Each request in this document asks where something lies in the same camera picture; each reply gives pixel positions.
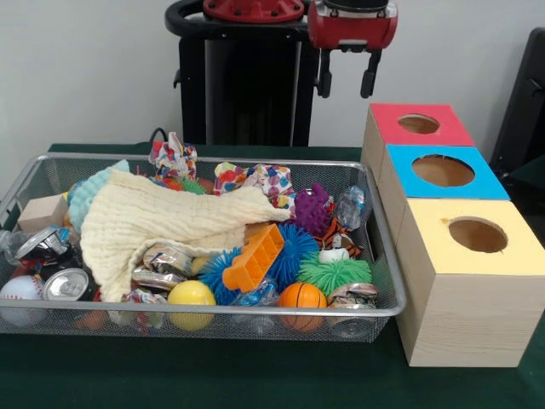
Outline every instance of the gray wall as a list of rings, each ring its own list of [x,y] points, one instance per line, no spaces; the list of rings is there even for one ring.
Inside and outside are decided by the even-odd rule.
[[[0,193],[53,142],[143,141],[181,129],[172,89],[173,0],[2,0]],[[543,0],[398,0],[399,31],[373,101],[450,103],[491,153],[528,33]],[[367,55],[334,53],[333,90],[316,99],[312,145],[361,146]]]

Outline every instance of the blue spiky ball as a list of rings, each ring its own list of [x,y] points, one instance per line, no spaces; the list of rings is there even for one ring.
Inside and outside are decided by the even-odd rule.
[[[267,275],[278,283],[278,292],[295,283],[301,261],[318,251],[316,241],[304,228],[295,224],[281,224],[278,229],[284,238],[284,248],[278,254]]]
[[[198,276],[198,280],[206,284],[214,293],[215,301],[218,305],[230,305],[239,290],[231,291],[223,285],[223,271],[232,266],[232,260],[240,256],[242,249],[234,248],[231,251],[223,251],[221,254],[212,258],[204,264],[203,269]]]

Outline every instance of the green spiky ball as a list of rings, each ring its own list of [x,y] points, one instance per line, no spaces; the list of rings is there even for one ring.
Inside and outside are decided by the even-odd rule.
[[[181,186],[184,188],[184,192],[191,192],[195,194],[205,194],[206,190],[198,181],[191,181],[187,178],[183,178]]]
[[[301,262],[297,281],[316,285],[326,297],[341,285],[370,283],[371,268],[364,260],[320,262],[318,252]]]

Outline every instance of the orange lego block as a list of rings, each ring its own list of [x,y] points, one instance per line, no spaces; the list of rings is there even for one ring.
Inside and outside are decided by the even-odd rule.
[[[254,290],[284,247],[284,238],[276,224],[263,228],[250,237],[242,254],[236,256],[232,266],[223,272],[223,284],[231,291]]]

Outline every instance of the circular hole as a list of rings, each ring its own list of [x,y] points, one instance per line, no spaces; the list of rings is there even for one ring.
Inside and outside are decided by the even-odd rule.
[[[479,217],[459,217],[449,224],[450,235],[459,244],[473,251],[496,253],[508,245],[502,228]]]
[[[426,115],[412,113],[398,119],[401,128],[415,134],[432,134],[439,129],[439,122]]]
[[[423,180],[441,187],[464,186],[475,178],[468,164],[450,156],[422,156],[412,163],[412,169]]]

